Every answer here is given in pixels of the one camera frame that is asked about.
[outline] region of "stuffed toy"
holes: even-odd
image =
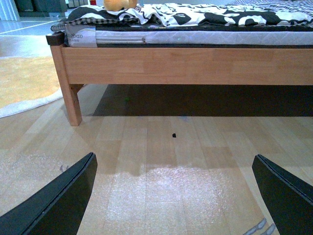
[[[120,11],[135,8],[137,0],[104,0],[103,5],[107,11]]]

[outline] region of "bed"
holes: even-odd
[[[81,6],[47,35],[69,122],[81,123],[77,93],[90,83],[313,85],[312,5]]]

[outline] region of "rug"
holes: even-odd
[[[0,118],[62,97],[52,57],[0,58]]]

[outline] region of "black and white blanket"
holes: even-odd
[[[136,9],[107,11],[102,6],[80,6],[68,18],[51,27],[64,30],[66,24],[146,24],[165,27],[198,26],[201,24],[254,25],[313,25],[310,15],[302,12],[270,11],[249,5],[213,4],[145,4]]]
[[[302,12],[313,17],[313,0],[235,0],[227,5],[249,5],[270,11]]]

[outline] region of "white mattress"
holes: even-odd
[[[103,31],[80,25],[67,27],[71,47],[108,44],[313,45],[313,31]]]

